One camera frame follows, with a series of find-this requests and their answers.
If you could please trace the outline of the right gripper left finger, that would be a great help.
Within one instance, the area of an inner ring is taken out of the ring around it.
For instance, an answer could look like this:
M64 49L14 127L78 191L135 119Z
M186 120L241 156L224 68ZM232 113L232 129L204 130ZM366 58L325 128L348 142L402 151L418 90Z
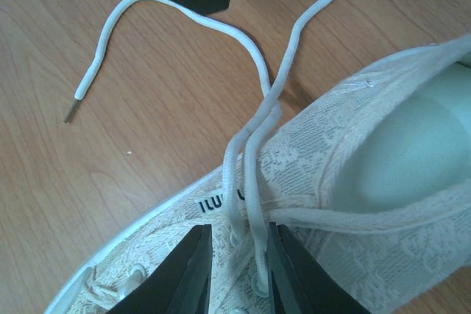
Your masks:
M213 259L212 227L196 225L141 285L110 313L207 313Z

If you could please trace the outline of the cream lace sneaker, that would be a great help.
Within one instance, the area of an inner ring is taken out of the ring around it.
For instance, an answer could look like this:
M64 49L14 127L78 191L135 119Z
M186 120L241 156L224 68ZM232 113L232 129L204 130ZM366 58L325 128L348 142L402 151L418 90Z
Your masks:
M362 310L390 313L470 264L470 36L406 49L346 78L284 125L278 101L302 30L275 79L239 29L263 101L222 165L156 206L95 253L48 313L108 313L145 288L191 228L212 229L210 313L271 313L269 224L284 224L320 264L303 268L319 299L340 287Z

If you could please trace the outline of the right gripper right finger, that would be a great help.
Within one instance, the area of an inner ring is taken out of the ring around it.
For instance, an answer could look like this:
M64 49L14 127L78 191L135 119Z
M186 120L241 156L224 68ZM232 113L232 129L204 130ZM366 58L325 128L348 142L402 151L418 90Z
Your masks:
M339 286L286 225L269 224L267 247L272 313L368 313Z

